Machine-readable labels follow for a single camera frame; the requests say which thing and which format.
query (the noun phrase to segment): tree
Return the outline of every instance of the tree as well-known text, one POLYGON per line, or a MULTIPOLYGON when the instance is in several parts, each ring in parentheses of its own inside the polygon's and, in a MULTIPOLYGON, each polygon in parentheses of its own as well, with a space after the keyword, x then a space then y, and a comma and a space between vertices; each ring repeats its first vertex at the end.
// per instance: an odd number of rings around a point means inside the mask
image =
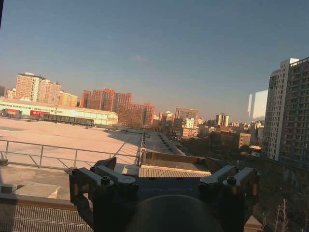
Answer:
POLYGON ((269 212, 268 213, 263 212, 263 231, 264 231, 264 228, 266 226, 266 219, 267 219, 268 215, 269 215, 269 212))
POLYGON ((283 199, 283 204, 281 206, 281 212, 280 212, 280 217, 281 217, 281 231, 282 232, 286 232, 288 231, 288 223, 289 223, 289 219, 287 216, 287 200, 283 199))
POLYGON ((275 230, 274 230, 274 232, 277 231, 280 210, 281 210, 280 205, 278 205, 277 215, 276 215, 276 222, 275 222, 275 230))

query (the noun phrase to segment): warehouse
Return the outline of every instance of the warehouse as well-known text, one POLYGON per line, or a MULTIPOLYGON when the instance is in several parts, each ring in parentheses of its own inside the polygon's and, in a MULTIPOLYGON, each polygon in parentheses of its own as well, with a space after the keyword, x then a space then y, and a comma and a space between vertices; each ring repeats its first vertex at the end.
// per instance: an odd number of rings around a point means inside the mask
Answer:
POLYGON ((115 112, 0 98, 0 111, 5 110, 19 110, 22 111, 23 117, 37 120, 87 125, 118 123, 118 115, 115 112))

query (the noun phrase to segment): red banner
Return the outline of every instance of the red banner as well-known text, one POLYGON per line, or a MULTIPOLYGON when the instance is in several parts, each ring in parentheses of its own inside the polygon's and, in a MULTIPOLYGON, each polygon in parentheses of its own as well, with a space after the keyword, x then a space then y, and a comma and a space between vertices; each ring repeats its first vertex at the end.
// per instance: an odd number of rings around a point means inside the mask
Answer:
POLYGON ((40 116, 40 115, 48 115, 49 112, 30 110, 30 115, 32 116, 40 116))
POLYGON ((10 114, 10 115, 16 115, 16 114, 17 114, 17 110, 9 110, 9 109, 8 109, 8 114, 10 114))

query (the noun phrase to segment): cloud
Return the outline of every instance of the cloud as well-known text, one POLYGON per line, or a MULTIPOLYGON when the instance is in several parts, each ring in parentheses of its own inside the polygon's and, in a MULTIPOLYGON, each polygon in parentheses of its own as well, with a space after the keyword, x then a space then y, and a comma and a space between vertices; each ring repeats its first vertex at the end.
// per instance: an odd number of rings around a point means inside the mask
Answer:
POLYGON ((135 55, 135 56, 131 57, 131 59, 132 59, 132 60, 141 61, 141 62, 145 62, 145 61, 147 61, 147 59, 146 59, 146 58, 141 57, 141 56, 139 56, 139 55, 135 55))

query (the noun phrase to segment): red brick building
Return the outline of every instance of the red brick building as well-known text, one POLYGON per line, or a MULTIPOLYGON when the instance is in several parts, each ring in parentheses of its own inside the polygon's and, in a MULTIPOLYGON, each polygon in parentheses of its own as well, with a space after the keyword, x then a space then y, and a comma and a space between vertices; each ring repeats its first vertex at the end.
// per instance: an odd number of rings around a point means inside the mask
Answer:
POLYGON ((92 93, 84 90, 80 107, 115 111, 118 123, 124 125, 151 126, 155 115, 155 108, 149 103, 133 104, 132 93, 116 93, 109 88, 94 89, 92 93))

